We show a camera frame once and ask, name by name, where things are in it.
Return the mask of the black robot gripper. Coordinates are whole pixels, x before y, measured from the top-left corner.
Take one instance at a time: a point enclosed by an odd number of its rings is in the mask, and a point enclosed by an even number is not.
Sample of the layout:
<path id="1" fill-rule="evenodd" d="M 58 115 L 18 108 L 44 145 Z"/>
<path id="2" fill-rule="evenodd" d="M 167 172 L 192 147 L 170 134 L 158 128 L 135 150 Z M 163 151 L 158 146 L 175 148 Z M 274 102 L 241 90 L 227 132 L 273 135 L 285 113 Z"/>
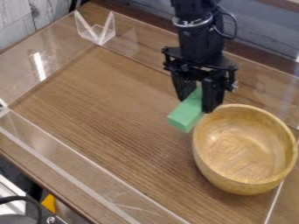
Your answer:
<path id="1" fill-rule="evenodd" d="M 194 20 L 175 17 L 179 45 L 162 50 L 179 100 L 190 96 L 202 81 L 202 109 L 207 114 L 223 103 L 226 91 L 237 87 L 238 66 L 223 55 L 224 39 L 234 39 L 223 33 L 223 16 L 233 17 L 224 12 L 208 12 Z"/>

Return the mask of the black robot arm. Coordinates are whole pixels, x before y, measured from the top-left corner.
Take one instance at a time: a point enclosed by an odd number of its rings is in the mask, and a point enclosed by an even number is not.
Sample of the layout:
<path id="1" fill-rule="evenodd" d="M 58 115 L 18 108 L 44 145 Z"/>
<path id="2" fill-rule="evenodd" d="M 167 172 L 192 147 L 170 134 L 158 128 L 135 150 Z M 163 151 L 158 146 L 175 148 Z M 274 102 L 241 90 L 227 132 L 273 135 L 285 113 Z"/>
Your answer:
<path id="1" fill-rule="evenodd" d="M 224 101 L 224 94 L 237 89 L 238 65 L 224 56 L 224 17 L 231 14 L 220 0 L 171 0 L 172 25 L 179 45 L 163 48 L 163 67 L 171 72 L 178 98 L 183 101 L 202 89 L 200 108 L 210 113 Z"/>

